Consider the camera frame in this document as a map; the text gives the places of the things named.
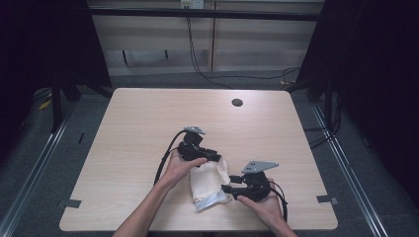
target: person's right hand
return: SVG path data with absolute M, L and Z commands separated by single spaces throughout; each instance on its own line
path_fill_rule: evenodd
M 271 182 L 271 188 L 275 188 L 274 180 Z M 237 197 L 241 203 L 251 208 L 259 217 L 259 219 L 268 226 L 277 236 L 295 236 L 291 228 L 284 220 L 280 201 L 274 192 L 270 192 L 266 198 L 259 202 L 255 202 L 245 196 Z

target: wooden table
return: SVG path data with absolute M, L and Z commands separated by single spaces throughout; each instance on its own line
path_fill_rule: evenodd
M 243 106 L 232 105 L 233 99 Z M 116 230 L 147 195 L 161 157 L 187 125 L 207 134 L 201 146 L 217 150 L 230 175 L 250 160 L 278 162 L 266 171 L 284 190 L 293 229 L 334 229 L 337 219 L 290 94 L 279 91 L 118 89 L 111 99 L 71 199 L 64 231 Z M 175 144 L 183 138 L 181 135 Z M 239 201 L 196 213 L 189 179 L 172 190 L 151 230 L 266 230 Z

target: tape piece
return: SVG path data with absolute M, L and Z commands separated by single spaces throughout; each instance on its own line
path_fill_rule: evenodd
M 65 209 L 66 207 L 78 208 L 80 206 L 81 200 L 75 199 L 68 199 L 68 200 L 60 200 L 56 207 Z
M 319 203 L 330 202 L 332 205 L 339 203 L 339 200 L 337 198 L 330 196 L 317 196 L 317 201 Z

